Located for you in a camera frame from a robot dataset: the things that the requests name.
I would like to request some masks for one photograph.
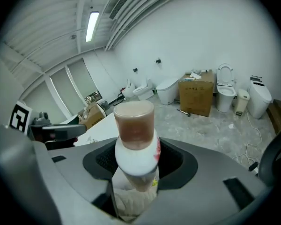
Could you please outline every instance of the ceiling light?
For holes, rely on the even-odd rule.
[[[93,12],[89,16],[88,30],[86,31],[86,39],[85,39],[86,42],[89,42],[92,40],[93,32],[95,29],[95,25],[96,25],[98,16],[99,16],[99,12]]]

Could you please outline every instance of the cardboard box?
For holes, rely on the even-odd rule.
[[[97,103],[91,103],[85,111],[81,111],[78,113],[78,115],[80,116],[82,116],[83,114],[87,114],[88,117],[84,120],[79,120],[79,124],[84,124],[87,130],[104,119],[104,115],[100,111]]]
[[[179,81],[180,109],[187,113],[209,116],[214,90],[214,75],[212,70],[202,73],[201,79]]]

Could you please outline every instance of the floor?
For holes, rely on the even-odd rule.
[[[246,112],[241,117],[235,115],[232,108],[228,112],[220,112],[215,107],[215,98],[209,117],[195,114],[188,117],[176,110],[179,104],[161,104],[157,94],[148,100],[155,106],[154,126],[160,137],[213,149],[231,158],[244,154],[247,143],[260,142],[259,133],[250,126]],[[113,106],[106,111],[107,115],[112,111]],[[267,113],[261,119],[248,115],[253,127],[257,128],[262,136],[262,142],[257,147],[248,147],[248,155],[260,160],[264,150],[275,137],[274,128]],[[249,167],[245,156],[242,165]]]

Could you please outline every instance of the white wall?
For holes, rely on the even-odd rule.
[[[16,102],[24,91],[0,59],[0,125],[7,125]]]
[[[115,54],[136,85],[145,76],[158,85],[191,69],[216,71],[228,63],[236,89],[246,89],[250,75],[258,75],[281,99],[281,35],[256,0],[172,0],[128,32]]]
[[[115,100],[127,83],[126,74],[114,51],[97,49],[96,52],[84,54],[83,60],[102,98],[109,103]]]

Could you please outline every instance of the cable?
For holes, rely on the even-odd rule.
[[[247,118],[248,118],[248,121],[249,121],[249,123],[250,123],[251,128],[257,130],[258,133],[259,133],[260,142],[259,142],[258,144],[252,144],[252,143],[249,143],[249,142],[248,142],[247,145],[246,145],[245,153],[244,153],[244,154],[241,154],[241,155],[238,155],[238,156],[235,156],[235,157],[233,157],[232,159],[235,159],[235,158],[237,158],[237,157],[242,156],[242,159],[241,159],[241,161],[240,161],[240,164],[242,164],[243,158],[244,158],[244,156],[245,156],[245,157],[247,158],[247,160],[248,160],[249,165],[251,165],[251,164],[250,164],[250,160],[253,161],[253,162],[255,162],[254,159],[256,159],[258,162],[260,162],[260,160],[259,160],[258,158],[256,158],[256,157],[252,157],[252,156],[249,156],[249,155],[248,155],[248,146],[251,145],[251,146],[253,146],[253,147],[257,147],[259,144],[262,143],[262,136],[261,136],[260,131],[259,131],[257,128],[255,128],[255,127],[252,126],[251,121],[250,121],[250,119],[249,119],[249,113],[248,113],[248,111],[246,111],[246,113],[247,113]]]

